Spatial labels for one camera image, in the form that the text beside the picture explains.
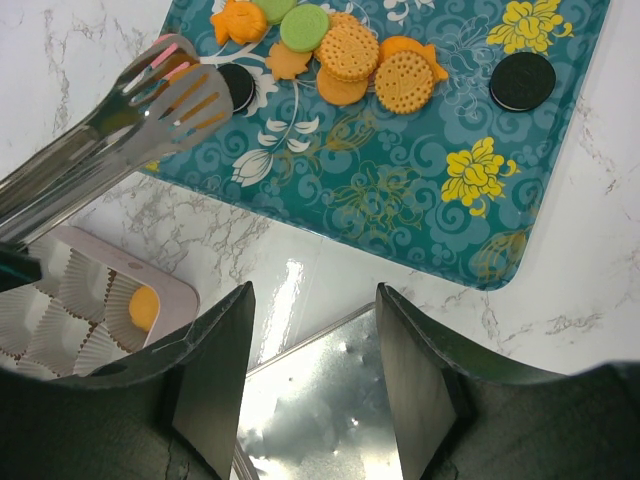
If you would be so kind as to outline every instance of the black cookie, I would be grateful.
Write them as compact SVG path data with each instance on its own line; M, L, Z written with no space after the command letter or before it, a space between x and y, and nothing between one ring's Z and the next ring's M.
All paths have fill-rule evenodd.
M556 72L542 55L515 53L493 71L489 90L496 104L510 112L539 107L556 86Z
M220 65L218 71L227 82L231 99L233 100L233 113L247 108L256 95L256 81L249 71L235 63Z

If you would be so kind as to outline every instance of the teal tray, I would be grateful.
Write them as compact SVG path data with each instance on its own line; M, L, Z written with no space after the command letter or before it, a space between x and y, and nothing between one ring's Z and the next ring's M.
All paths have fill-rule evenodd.
M245 114L148 173L224 202L478 289L515 275L576 106L608 0L331 0L380 41L436 45L449 72L429 104L387 112L371 91L333 107L315 87L319 64L274 82L264 65L279 40L215 42L216 0L174 0L163 32L193 42L203 63L245 65L258 84ZM548 55L551 98L508 113L489 98L497 63L515 51Z

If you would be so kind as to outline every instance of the white marble countertop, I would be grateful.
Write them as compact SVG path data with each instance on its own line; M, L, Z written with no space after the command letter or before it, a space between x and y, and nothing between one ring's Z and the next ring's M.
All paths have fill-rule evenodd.
M0 177L82 119L158 34L171 0L0 2ZM520 272L480 292L134 174L72 224L193 285L252 281L251 363L388 282L435 319L535 366L640 359L640 2L612 2Z

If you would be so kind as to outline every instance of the tongs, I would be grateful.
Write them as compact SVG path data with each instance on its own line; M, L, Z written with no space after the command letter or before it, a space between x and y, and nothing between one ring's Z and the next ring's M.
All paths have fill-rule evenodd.
M0 243L30 244L136 169L194 147L229 120L224 78L196 59L183 37L160 41L83 122L0 183ZM180 78L163 80L179 68Z

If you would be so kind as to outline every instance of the white cupcake liner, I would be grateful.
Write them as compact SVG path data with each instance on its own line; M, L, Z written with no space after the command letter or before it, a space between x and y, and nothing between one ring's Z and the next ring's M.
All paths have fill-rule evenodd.
M87 343L78 354L73 373L85 377L108 363L120 360L128 355L109 335L104 323L98 325L89 335Z
M62 376L71 375L91 324L73 317L53 300L33 334L27 356Z
M31 285L0 294L0 348L11 355L24 353L50 301Z
M56 296L71 256L71 248L55 238L44 236L29 245L29 255L40 260L42 270L42 280L34 285L47 295Z
M14 357L6 354L5 352L0 352L0 368L15 372L16 367L16 359Z
M131 297L142 286L140 282L119 273L115 276L107 296L107 328L113 338L129 352L142 349L147 339L147 332L136 327L129 315Z
M71 250L59 299L72 314L100 323L104 320L109 268Z
M37 378L39 380L53 380L59 376L46 366L33 361L29 357L22 357L18 360L15 371L27 377Z

